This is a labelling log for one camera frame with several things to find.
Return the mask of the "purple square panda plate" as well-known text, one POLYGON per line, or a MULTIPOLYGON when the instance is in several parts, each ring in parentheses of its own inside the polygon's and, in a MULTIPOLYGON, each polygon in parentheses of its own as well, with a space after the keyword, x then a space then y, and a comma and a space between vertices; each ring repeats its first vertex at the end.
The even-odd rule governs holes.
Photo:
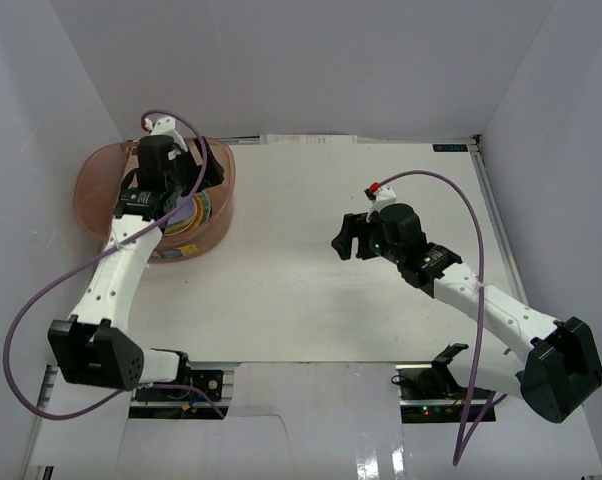
POLYGON ((167 221, 163 229, 163 234, 165 236, 177 235, 189 228, 198 226, 199 223, 197 203, 193 198, 190 198, 167 221))

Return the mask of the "red and teal round plate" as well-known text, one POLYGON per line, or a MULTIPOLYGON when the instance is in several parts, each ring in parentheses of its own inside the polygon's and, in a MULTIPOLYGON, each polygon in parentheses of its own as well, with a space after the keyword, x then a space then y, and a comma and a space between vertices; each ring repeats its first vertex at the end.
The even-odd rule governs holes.
POLYGON ((200 192, 198 198, 201 201, 202 222, 206 223, 212 214, 212 203, 206 191, 200 192))

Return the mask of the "orange woven round plate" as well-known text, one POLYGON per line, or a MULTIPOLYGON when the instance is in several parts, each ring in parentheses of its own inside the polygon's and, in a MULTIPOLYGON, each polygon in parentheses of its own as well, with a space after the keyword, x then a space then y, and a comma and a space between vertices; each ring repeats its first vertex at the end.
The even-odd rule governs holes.
POLYGON ((193 228, 198 228, 201 224, 204 224, 202 222, 202 210, 201 210, 201 201, 198 198, 198 194, 195 194, 193 197, 193 204, 195 207, 195 211, 193 214, 193 219, 192 219, 192 224, 191 226, 193 228))

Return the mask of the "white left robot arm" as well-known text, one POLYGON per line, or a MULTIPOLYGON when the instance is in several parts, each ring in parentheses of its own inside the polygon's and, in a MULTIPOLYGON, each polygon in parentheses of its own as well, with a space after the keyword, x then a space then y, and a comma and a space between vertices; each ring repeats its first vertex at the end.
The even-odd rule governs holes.
POLYGON ((130 311, 165 215, 179 199, 220 185, 224 169, 204 137, 187 146, 168 134, 145 136, 136 153, 137 167, 117 190, 104 256, 69 318, 53 321, 47 336, 68 383, 124 391, 157 383, 180 399, 192 387, 186 354, 137 345, 127 335, 130 311))

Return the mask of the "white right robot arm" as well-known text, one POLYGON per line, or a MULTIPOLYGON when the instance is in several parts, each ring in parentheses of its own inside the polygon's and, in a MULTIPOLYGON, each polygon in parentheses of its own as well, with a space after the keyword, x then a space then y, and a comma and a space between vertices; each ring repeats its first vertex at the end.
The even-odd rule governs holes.
POLYGON ((481 286, 459 255, 427 240, 410 206, 345 215, 331 246, 342 260, 392 263, 407 284, 462 312, 510 349, 516 363, 486 368, 476 378, 480 388, 513 394, 543 419, 561 423, 602 387, 602 364, 585 322, 555 319, 495 286, 481 286))

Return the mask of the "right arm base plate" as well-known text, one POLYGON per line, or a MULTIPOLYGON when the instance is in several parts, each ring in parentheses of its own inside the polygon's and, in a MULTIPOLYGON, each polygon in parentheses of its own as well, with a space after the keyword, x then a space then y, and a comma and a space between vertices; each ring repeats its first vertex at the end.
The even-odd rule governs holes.
POLYGON ((468 349, 467 344, 455 343, 422 366, 396 366, 396 373, 390 382, 398 388, 404 425, 452 424, 461 421, 466 388, 456 382, 448 366, 468 349))

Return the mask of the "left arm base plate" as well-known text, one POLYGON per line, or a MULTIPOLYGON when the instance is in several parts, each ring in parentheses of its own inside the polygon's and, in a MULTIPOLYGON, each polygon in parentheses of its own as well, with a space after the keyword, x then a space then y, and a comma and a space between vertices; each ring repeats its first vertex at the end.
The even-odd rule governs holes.
MULTIPOLYGON (((193 370, 186 367, 177 378, 171 381, 172 385, 188 385, 203 391, 212 401, 217 402, 222 398, 224 372, 222 370, 193 370)), ((185 389, 159 389, 144 387, 135 391, 133 398, 137 402, 190 402, 198 394, 185 389)))

